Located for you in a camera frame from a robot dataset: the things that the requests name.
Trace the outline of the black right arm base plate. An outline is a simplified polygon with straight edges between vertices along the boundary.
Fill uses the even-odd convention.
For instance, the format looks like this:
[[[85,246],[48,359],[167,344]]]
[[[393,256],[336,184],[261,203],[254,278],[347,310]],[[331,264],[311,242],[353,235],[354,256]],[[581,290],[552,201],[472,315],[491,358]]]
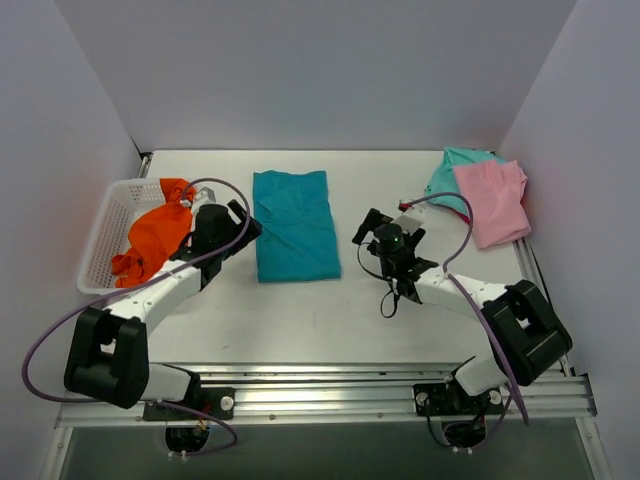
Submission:
[[[412,389],[418,416],[497,415],[504,407],[497,389],[469,395],[455,381],[415,384]]]

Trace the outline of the teal blue t-shirt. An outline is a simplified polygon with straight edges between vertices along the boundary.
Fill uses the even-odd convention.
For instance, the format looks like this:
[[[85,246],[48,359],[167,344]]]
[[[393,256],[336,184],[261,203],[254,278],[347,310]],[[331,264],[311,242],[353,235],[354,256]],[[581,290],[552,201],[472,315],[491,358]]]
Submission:
[[[337,280],[342,268],[324,170],[253,174],[254,217],[260,283]]]

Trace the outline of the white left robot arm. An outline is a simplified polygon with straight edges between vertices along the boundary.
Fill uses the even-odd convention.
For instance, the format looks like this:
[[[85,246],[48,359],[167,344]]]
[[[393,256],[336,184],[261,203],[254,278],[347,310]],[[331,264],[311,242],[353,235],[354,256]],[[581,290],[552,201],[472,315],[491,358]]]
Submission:
[[[153,276],[152,285],[78,316],[65,388],[125,409],[140,401],[165,402],[179,419],[207,407],[199,375],[150,361],[148,337],[169,313],[203,290],[226,259],[261,233],[261,223],[235,200],[200,206],[192,230]]]

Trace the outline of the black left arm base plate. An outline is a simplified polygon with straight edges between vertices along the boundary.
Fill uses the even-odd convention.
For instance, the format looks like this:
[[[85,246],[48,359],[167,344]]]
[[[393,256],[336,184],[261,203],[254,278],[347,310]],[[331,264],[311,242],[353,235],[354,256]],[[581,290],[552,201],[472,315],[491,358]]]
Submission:
[[[230,420],[234,416],[235,390],[228,387],[205,388],[189,393],[182,401],[174,401],[178,408],[156,403],[144,406],[142,418],[151,422],[177,422],[196,420],[197,412],[219,420]]]

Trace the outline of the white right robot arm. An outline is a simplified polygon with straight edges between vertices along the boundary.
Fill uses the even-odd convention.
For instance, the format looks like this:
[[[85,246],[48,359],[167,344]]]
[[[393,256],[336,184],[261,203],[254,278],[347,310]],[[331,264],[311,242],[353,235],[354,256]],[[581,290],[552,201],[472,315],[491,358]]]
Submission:
[[[506,285],[453,274],[449,262],[440,265],[415,253],[425,234],[415,208],[396,218],[372,208],[352,242],[367,244],[379,260],[376,278],[390,287],[395,301],[436,305],[483,326],[491,352],[451,374],[443,390],[450,409],[467,412],[480,394],[503,385],[528,386],[572,349],[568,330],[534,283]],[[372,239],[366,243],[367,235]]]

